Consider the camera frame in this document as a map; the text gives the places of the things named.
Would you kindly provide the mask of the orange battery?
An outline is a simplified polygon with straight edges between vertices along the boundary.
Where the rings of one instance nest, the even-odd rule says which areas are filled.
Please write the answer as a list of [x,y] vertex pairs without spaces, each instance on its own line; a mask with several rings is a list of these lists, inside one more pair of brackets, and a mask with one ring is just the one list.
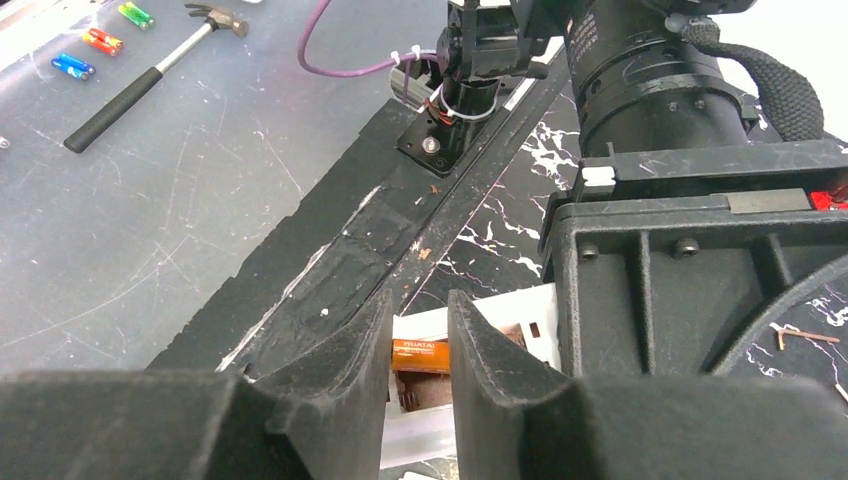
[[450,348],[446,341],[394,339],[391,370],[429,374],[450,373]]

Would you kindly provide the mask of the white remote control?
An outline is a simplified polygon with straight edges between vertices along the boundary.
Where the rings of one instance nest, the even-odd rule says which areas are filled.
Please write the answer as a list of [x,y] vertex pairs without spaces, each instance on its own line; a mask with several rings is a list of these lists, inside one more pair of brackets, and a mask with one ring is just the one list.
[[506,472],[520,471],[530,407],[559,389],[558,315],[553,285],[471,300],[462,291],[446,307],[394,322],[396,342],[446,344],[448,371],[421,385],[389,377],[380,467],[446,455],[471,462],[491,449]]

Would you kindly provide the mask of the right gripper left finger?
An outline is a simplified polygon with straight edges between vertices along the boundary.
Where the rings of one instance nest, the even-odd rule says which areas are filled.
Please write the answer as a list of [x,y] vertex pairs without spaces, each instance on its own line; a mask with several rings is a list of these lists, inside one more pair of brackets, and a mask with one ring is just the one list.
[[1,380],[5,479],[374,479],[393,302],[249,381],[201,370],[33,371]]

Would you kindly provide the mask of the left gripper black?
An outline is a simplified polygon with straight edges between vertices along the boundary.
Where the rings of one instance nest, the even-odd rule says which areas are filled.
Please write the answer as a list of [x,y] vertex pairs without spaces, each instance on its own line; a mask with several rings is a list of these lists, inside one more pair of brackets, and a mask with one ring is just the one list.
[[847,150],[587,158],[539,250],[569,376],[847,374]]

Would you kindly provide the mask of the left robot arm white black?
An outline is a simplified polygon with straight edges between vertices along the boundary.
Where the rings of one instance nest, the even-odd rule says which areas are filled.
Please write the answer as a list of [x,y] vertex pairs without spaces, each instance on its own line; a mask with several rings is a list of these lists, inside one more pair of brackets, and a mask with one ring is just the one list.
[[568,376],[847,380],[847,148],[796,71],[725,43],[745,1],[455,1],[437,47],[464,87],[543,78],[564,41],[576,177],[549,199],[525,348]]

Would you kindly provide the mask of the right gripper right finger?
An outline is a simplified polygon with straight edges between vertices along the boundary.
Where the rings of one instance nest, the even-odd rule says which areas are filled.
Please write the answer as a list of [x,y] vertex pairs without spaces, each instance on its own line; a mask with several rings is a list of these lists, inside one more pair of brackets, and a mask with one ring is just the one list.
[[464,479],[843,479],[847,421],[809,380],[580,377],[529,408],[520,471],[491,449]]

